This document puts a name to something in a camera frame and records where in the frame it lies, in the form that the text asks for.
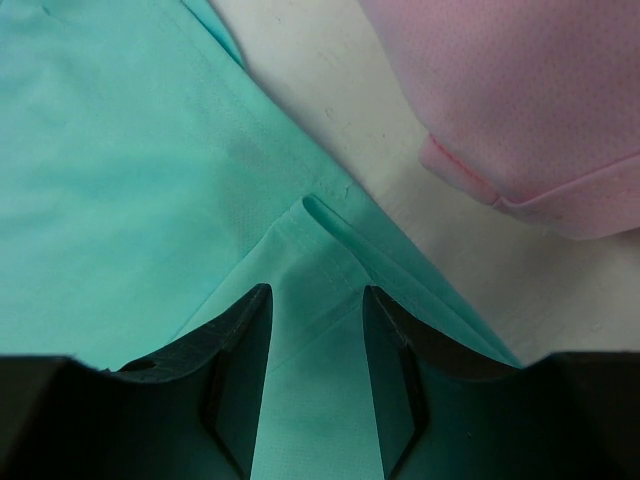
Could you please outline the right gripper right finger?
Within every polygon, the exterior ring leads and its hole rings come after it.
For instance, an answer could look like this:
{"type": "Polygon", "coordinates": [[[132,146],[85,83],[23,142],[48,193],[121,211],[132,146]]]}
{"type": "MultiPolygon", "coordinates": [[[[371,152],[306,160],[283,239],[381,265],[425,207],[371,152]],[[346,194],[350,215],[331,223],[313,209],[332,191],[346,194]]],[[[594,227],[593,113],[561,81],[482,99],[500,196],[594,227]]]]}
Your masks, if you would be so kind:
{"type": "Polygon", "coordinates": [[[367,287],[363,327],[388,479],[635,479],[639,356],[484,356],[367,287]]]}

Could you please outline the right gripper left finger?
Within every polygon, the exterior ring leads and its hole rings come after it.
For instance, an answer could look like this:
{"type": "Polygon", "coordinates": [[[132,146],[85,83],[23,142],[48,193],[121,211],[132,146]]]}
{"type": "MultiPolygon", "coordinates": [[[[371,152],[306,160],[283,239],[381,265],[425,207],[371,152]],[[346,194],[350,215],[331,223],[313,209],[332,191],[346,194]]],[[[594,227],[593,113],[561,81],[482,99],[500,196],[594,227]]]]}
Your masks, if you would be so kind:
{"type": "Polygon", "coordinates": [[[5,479],[247,479],[272,329],[259,284],[217,318],[117,371],[1,359],[5,479]]]}

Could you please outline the mint green t shirt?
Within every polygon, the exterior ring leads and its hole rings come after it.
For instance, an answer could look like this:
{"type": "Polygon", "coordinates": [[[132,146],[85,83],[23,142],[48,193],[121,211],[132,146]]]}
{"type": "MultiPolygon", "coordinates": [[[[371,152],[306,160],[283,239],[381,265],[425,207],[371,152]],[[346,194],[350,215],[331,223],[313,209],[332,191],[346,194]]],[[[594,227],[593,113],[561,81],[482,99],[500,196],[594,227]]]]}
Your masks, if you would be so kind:
{"type": "Polygon", "coordinates": [[[364,288],[516,358],[245,72],[204,1],[1,5],[1,349],[118,367],[258,283],[252,475],[379,479],[364,288]]]}

